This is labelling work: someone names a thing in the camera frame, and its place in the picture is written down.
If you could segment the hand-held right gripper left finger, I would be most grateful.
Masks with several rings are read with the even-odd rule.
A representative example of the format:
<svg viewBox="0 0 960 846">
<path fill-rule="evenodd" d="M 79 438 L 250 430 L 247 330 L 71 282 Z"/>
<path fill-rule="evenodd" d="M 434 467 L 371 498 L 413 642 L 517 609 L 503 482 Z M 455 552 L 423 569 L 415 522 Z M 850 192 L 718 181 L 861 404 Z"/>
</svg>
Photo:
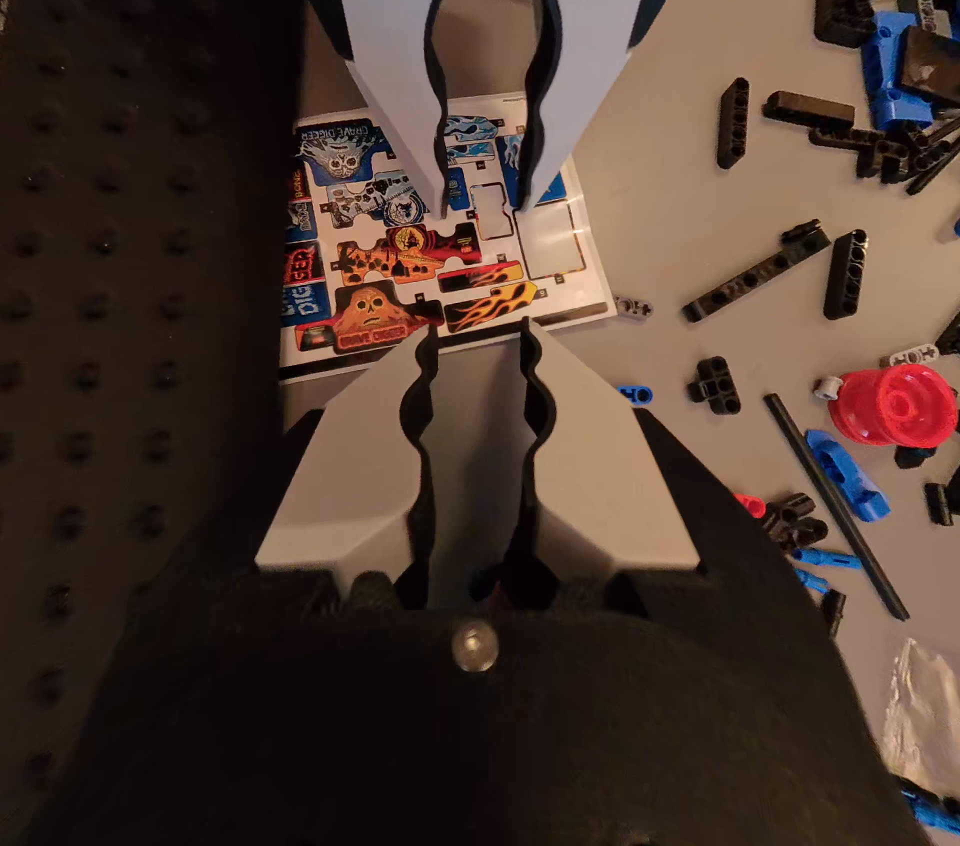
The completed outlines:
<svg viewBox="0 0 960 846">
<path fill-rule="evenodd" d="M 327 573 L 342 598 L 378 574 L 405 608 L 426 607 L 438 366 L 438 329 L 421 327 L 329 400 L 254 556 L 260 572 Z"/>
</svg>

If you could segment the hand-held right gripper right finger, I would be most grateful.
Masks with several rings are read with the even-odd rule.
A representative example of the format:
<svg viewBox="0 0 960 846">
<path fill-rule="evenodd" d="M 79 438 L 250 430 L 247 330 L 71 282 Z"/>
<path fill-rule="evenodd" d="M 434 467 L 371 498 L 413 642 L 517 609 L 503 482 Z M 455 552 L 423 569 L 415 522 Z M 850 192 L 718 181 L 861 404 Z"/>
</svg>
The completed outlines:
<svg viewBox="0 0 960 846">
<path fill-rule="evenodd" d="M 511 604 L 545 610 L 566 585 L 630 572 L 694 573 L 700 555 L 638 410 L 529 317 L 519 363 L 533 439 L 504 555 Z"/>
</svg>

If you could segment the colourful sticker sheet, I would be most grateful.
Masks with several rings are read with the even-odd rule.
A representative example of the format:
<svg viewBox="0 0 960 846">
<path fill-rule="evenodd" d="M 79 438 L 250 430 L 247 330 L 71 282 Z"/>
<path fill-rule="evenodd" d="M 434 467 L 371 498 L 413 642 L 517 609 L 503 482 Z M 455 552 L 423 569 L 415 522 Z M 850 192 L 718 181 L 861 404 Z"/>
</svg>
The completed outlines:
<svg viewBox="0 0 960 846">
<path fill-rule="evenodd" d="M 425 327 L 456 350 L 526 317 L 549 330 L 617 313 L 572 159 L 535 207 L 516 208 L 525 125 L 520 92 L 450 102 L 439 217 L 370 110 L 296 123 L 281 384 L 362 369 Z"/>
</svg>

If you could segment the grey desk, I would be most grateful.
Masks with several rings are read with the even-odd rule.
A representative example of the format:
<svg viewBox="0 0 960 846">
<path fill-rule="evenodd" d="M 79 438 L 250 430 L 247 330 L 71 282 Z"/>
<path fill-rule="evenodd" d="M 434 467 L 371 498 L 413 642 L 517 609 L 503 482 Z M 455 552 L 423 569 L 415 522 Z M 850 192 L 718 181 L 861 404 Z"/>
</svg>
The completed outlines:
<svg viewBox="0 0 960 846">
<path fill-rule="evenodd" d="M 810 60 L 795 43 L 799 0 L 679 0 L 654 26 L 580 141 L 578 164 L 617 273 L 637 260 L 652 285 L 681 286 L 747 256 L 762 222 L 852 218 L 837 180 L 810 178 L 786 126 L 757 143 L 740 179 L 707 176 L 707 87 Z M 322 820 L 317 844 L 929 844 L 882 764 L 820 613 L 730 490 L 668 432 L 680 418 L 709 464 L 738 484 L 786 474 L 788 443 L 761 420 L 760 389 L 800 368 L 858 364 L 871 330 L 927 317 L 918 228 L 884 222 L 894 247 L 881 299 L 849 346 L 815 326 L 789 287 L 729 314 L 740 377 L 753 383 L 740 428 L 673 403 L 634 412 L 701 554 L 694 570 L 644 568 L 606 586 L 559 586 L 544 611 L 489 618 L 485 672 L 455 665 L 454 614 L 350 612 L 294 647 L 281 710 L 280 766 Z"/>
</svg>

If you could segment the scattered black toy beams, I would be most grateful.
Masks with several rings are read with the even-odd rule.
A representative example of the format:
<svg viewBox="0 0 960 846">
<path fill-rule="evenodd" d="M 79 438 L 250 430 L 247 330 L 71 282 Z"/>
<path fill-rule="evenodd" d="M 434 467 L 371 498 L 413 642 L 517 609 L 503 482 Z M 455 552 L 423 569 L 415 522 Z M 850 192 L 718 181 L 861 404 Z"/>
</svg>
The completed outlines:
<svg viewBox="0 0 960 846">
<path fill-rule="evenodd" d="M 877 180 L 884 187 L 903 186 L 906 196 L 915 196 L 928 189 L 948 167 L 958 165 L 958 107 L 933 101 L 934 122 L 926 128 L 904 123 L 881 132 L 873 127 L 860 48 L 876 32 L 874 17 L 881 11 L 913 13 L 919 20 L 918 27 L 958 41 L 958 0 L 814 0 L 814 38 L 823 45 L 859 54 L 869 123 L 865 128 L 858 127 L 856 110 L 850 103 L 784 89 L 769 94 L 760 112 L 765 120 L 798 127 L 814 147 L 851 154 L 858 180 Z M 718 104 L 715 161 L 721 170 L 732 169 L 746 155 L 749 106 L 750 84 L 738 77 L 726 87 Z M 798 224 L 780 234 L 775 252 L 688 302 L 681 309 L 682 315 L 691 325 L 702 323 L 829 248 L 822 317 L 829 323 L 851 319 L 859 312 L 863 298 L 869 242 L 863 228 L 851 229 L 832 240 L 818 219 Z M 937 360 L 958 357 L 958 312 L 931 344 L 941 353 Z M 933 368 L 937 360 L 925 365 Z M 826 408 L 835 400 L 843 375 L 826 375 L 815 382 L 813 396 L 826 403 Z M 858 444 L 833 426 L 847 442 Z M 891 448 L 895 466 L 913 470 L 935 456 L 942 444 L 931 448 L 858 445 Z"/>
</svg>

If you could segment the blue curved panel piece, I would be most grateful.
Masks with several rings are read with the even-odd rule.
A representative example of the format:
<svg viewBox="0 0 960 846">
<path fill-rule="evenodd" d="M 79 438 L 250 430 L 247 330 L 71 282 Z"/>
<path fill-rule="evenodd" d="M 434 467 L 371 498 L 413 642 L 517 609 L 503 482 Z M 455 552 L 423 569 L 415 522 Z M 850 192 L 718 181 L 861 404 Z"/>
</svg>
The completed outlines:
<svg viewBox="0 0 960 846">
<path fill-rule="evenodd" d="M 831 434 L 808 429 L 804 439 L 825 475 L 837 487 L 851 513 L 863 523 L 876 523 L 891 514 L 887 495 L 870 480 L 855 458 Z"/>
</svg>

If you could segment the blue toy panel piece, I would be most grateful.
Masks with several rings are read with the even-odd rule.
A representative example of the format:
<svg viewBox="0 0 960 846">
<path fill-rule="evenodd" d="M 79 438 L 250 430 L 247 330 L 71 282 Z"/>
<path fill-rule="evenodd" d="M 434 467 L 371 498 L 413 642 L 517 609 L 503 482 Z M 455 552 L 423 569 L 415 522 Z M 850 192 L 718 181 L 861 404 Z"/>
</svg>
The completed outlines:
<svg viewBox="0 0 960 846">
<path fill-rule="evenodd" d="M 902 37 L 909 27 L 920 25 L 917 15 L 880 11 L 874 15 L 874 22 L 875 32 L 860 48 L 872 127 L 880 132 L 905 123 L 930 127 L 934 122 L 933 102 L 903 91 L 899 81 Z"/>
</svg>

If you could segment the black square panel piece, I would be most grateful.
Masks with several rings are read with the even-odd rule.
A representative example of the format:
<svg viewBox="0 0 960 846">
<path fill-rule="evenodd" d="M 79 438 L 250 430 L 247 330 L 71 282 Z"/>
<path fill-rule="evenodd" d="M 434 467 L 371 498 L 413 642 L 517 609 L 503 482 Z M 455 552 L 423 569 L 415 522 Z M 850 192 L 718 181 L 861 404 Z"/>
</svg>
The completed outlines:
<svg viewBox="0 0 960 846">
<path fill-rule="evenodd" d="M 900 42 L 898 83 L 901 87 L 928 101 L 958 107 L 958 40 L 909 26 Z"/>
</svg>

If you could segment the long black axle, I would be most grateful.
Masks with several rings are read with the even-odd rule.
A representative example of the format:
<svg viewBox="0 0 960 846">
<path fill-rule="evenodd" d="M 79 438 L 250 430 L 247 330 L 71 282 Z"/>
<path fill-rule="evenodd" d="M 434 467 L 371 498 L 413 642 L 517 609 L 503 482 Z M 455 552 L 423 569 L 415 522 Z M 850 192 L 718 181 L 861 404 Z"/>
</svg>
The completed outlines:
<svg viewBox="0 0 960 846">
<path fill-rule="evenodd" d="M 822 504 L 832 516 L 837 528 L 846 540 L 846 544 L 851 552 L 859 558 L 863 572 L 870 580 L 870 585 L 880 601 L 894 619 L 905 623 L 910 619 L 910 613 L 907 611 L 903 600 L 896 592 L 869 544 L 863 538 L 846 499 L 834 481 L 827 476 L 817 462 L 805 436 L 799 430 L 782 399 L 776 393 L 768 393 L 762 396 L 762 402 L 791 452 L 796 456 L 807 478 L 814 486 Z"/>
</svg>

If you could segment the red toy wheel hub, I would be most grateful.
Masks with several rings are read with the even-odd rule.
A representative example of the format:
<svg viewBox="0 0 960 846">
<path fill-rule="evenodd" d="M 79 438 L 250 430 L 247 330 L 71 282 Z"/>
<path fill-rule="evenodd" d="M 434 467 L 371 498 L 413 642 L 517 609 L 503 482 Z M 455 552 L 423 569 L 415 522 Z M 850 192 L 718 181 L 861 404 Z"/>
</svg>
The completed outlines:
<svg viewBox="0 0 960 846">
<path fill-rule="evenodd" d="M 937 448 L 958 422 L 953 388 L 923 364 L 847 372 L 827 410 L 848 440 L 877 447 Z"/>
</svg>

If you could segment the clear plastic bag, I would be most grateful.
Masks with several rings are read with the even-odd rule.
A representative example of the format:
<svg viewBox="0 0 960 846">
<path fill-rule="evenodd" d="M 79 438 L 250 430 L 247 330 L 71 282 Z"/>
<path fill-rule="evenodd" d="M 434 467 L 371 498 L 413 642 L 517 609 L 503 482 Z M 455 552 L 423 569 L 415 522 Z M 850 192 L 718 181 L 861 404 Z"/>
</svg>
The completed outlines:
<svg viewBox="0 0 960 846">
<path fill-rule="evenodd" d="M 959 798 L 959 656 L 906 637 L 893 662 L 880 750 L 896 777 Z"/>
</svg>

